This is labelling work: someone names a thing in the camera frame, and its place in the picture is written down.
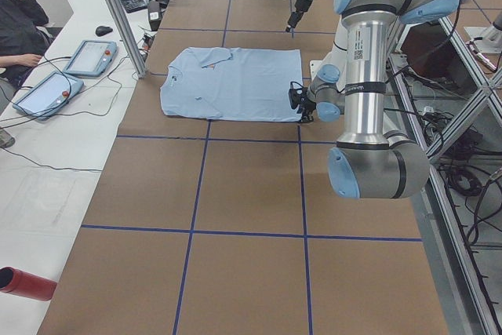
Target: wrinkled fabric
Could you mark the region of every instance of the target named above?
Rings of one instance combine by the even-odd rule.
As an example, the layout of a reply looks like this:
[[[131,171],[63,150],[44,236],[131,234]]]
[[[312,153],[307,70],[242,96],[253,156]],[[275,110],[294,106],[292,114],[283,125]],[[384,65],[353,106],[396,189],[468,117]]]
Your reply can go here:
[[[161,107],[188,118],[295,122],[291,81],[302,82],[299,50],[190,47],[169,65]]]

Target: black mouse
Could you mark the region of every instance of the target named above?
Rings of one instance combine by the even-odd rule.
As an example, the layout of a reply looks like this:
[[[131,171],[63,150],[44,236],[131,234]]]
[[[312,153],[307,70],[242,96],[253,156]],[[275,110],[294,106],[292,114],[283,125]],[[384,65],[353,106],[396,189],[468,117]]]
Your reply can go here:
[[[105,27],[104,25],[100,25],[99,27],[96,28],[96,35],[98,37],[102,37],[104,35],[107,35],[108,33],[111,33],[113,29],[110,27]]]

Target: blue electronic device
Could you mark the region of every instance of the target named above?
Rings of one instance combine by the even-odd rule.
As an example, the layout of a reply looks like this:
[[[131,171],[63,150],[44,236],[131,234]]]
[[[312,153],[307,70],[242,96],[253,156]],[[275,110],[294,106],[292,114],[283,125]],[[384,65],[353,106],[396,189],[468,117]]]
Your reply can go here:
[[[100,76],[117,53],[112,41],[82,41],[77,51],[63,69],[65,74],[95,78]]]
[[[50,118],[82,89],[80,78],[54,71],[13,104],[23,114],[41,120]]]

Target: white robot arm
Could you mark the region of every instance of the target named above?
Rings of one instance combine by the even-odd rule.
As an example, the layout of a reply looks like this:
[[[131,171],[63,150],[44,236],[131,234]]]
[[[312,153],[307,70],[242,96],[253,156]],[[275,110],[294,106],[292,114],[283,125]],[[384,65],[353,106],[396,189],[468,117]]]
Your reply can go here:
[[[296,1],[294,13],[300,17],[292,15],[289,27],[296,26],[311,1]],[[341,32],[347,36],[347,51],[344,46],[338,49],[335,41],[331,61],[345,56],[346,64],[339,62],[339,70],[325,60],[299,105],[314,106],[321,120],[332,121],[341,113],[344,100],[345,131],[329,152],[328,162],[329,178],[338,195],[404,198],[425,185],[429,163],[424,151],[384,117],[387,33],[397,19],[402,24],[437,20],[457,9],[459,2],[334,0],[334,10],[341,15]],[[342,73],[343,93],[337,85]]]

